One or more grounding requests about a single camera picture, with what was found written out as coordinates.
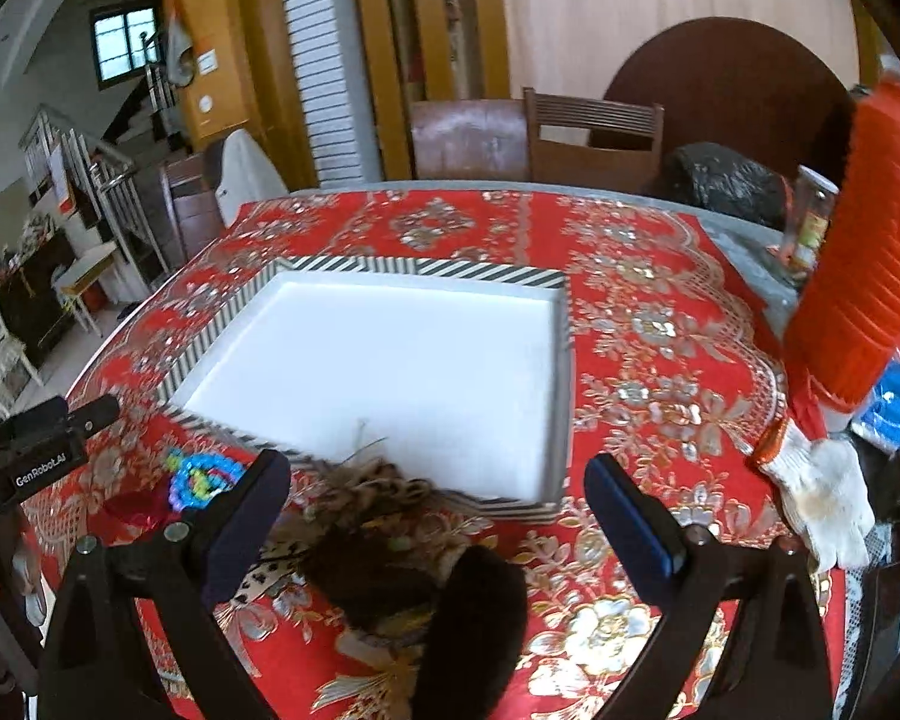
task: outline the white tray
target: white tray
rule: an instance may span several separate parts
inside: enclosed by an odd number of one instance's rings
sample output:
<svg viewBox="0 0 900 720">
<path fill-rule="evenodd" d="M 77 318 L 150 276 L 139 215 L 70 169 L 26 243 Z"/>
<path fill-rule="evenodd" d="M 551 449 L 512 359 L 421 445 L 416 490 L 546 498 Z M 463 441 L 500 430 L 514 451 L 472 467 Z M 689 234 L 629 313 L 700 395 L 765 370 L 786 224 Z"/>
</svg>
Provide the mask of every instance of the white tray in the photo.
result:
<svg viewBox="0 0 900 720">
<path fill-rule="evenodd" d="M 408 476 L 499 517 L 562 497 L 572 407 L 559 271 L 442 260 L 276 260 L 160 385 L 188 426 L 341 461 L 386 439 Z"/>
</svg>

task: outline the dark cabinet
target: dark cabinet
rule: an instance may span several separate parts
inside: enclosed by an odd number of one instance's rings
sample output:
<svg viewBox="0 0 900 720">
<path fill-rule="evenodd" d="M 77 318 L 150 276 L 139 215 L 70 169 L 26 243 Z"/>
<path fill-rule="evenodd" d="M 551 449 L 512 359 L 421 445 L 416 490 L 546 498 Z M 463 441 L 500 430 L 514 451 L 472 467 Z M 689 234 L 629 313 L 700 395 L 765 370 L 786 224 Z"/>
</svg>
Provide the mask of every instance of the dark cabinet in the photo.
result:
<svg viewBox="0 0 900 720">
<path fill-rule="evenodd" d="M 0 285 L 0 313 L 26 355 L 40 367 L 74 319 L 60 308 L 50 276 L 57 266 L 74 264 L 74 250 L 63 232 L 48 238 Z"/>
</svg>

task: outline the jar lid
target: jar lid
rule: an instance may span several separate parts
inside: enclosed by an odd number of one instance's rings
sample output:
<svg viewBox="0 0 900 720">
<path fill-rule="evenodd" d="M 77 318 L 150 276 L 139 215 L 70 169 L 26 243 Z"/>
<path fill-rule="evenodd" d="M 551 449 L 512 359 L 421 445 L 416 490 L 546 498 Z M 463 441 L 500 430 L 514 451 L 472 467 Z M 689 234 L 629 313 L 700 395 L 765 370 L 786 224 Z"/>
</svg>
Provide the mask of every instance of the jar lid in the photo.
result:
<svg viewBox="0 0 900 720">
<path fill-rule="evenodd" d="M 807 165 L 800 165 L 799 173 L 804 178 L 806 178 L 811 184 L 816 184 L 823 191 L 829 191 L 831 194 L 840 194 L 840 190 L 837 189 L 837 185 L 833 183 L 829 178 L 824 178 L 820 175 L 816 170 L 810 170 Z"/>
</svg>

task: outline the floral tablecloth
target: floral tablecloth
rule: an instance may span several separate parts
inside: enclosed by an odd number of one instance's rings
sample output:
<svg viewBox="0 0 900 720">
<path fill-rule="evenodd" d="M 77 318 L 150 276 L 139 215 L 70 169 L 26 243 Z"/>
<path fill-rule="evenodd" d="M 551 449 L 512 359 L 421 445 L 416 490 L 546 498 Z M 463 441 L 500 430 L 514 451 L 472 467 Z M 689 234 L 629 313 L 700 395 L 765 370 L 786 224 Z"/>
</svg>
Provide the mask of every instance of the floral tablecloth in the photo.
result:
<svg viewBox="0 0 900 720">
<path fill-rule="evenodd" d="M 766 546 L 786 532 L 772 488 L 745 464 L 783 402 L 775 362 L 754 341 L 765 335 L 762 319 L 755 319 L 760 305 L 696 218 L 529 191 L 314 194 L 245 206 L 228 233 L 122 327 L 74 385 L 74 404 L 114 392 L 122 414 L 92 440 L 84 470 L 29 503 L 52 583 L 87 530 L 108 542 L 137 535 L 103 502 L 152 487 L 169 449 L 252 460 L 226 436 L 189 434 L 156 409 L 152 393 L 187 341 L 266 261 L 314 253 L 485 260 L 569 275 L 576 421 L 557 521 L 530 528 L 431 509 L 386 524 L 411 538 L 434 571 L 469 543 L 524 567 L 530 629 L 494 717 L 592 717 L 658 617 L 634 594 L 586 507 L 581 477 L 593 455 L 612 452 L 678 522 L 706 525 L 724 541 Z M 310 476 L 295 474 L 288 505 L 305 504 L 315 492 Z M 408 717 L 418 651 L 371 646 L 290 565 L 282 573 L 276 563 L 266 568 L 266 583 L 219 607 L 217 618 L 276 712 Z M 823 576 L 817 586 L 836 679 L 842 574 Z M 143 604 L 141 610 L 175 707 L 199 716 L 154 611 Z M 700 702 L 731 620 L 732 605 L 725 605 L 674 715 Z"/>
</svg>

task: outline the screw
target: screw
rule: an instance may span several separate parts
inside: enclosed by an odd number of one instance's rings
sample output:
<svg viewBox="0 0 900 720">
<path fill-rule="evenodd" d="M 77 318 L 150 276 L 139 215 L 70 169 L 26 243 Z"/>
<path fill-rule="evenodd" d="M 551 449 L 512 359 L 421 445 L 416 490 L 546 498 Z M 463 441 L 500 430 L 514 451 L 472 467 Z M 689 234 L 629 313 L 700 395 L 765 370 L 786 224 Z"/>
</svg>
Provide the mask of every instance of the screw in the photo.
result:
<svg viewBox="0 0 900 720">
<path fill-rule="evenodd" d="M 172 522 L 163 529 L 163 538 L 167 541 L 173 541 L 173 543 L 183 541 L 189 535 L 190 527 L 186 522 Z"/>
<path fill-rule="evenodd" d="M 708 543 L 713 538 L 713 533 L 708 531 L 707 528 L 704 528 L 703 525 L 698 525 L 694 523 L 692 525 L 687 525 L 683 529 L 684 536 L 686 536 L 687 541 L 691 544 L 696 544 L 696 546 L 701 547 L 703 544 Z"/>
<path fill-rule="evenodd" d="M 796 555 L 803 549 L 803 544 L 796 536 L 778 536 L 773 542 L 782 549 L 787 555 Z"/>
<path fill-rule="evenodd" d="M 77 552 L 80 555 L 89 555 L 95 549 L 97 549 L 97 544 L 100 543 L 97 540 L 96 536 L 84 536 L 77 542 Z"/>
</svg>

